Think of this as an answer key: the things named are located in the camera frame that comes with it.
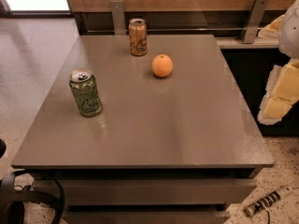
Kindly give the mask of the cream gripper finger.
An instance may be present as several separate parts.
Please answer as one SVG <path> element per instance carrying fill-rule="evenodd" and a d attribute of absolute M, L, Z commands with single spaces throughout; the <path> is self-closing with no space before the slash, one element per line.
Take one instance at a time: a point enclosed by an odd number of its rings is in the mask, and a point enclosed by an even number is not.
<path fill-rule="evenodd" d="M 260 38 L 278 38 L 281 22 L 284 16 L 281 15 L 274 19 L 271 23 L 267 24 L 259 33 Z"/>
<path fill-rule="evenodd" d="M 274 125 L 299 101 L 299 60 L 290 59 L 284 66 L 275 65 L 269 74 L 258 121 Z"/>

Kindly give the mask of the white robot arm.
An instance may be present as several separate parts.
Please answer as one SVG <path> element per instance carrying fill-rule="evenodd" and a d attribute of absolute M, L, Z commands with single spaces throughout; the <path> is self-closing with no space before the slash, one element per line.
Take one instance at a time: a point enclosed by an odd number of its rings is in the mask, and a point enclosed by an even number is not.
<path fill-rule="evenodd" d="M 274 125 L 299 101 L 299 0 L 266 25 L 258 37 L 276 38 L 279 51 L 291 58 L 287 64 L 273 67 L 260 104 L 258 121 Z"/>

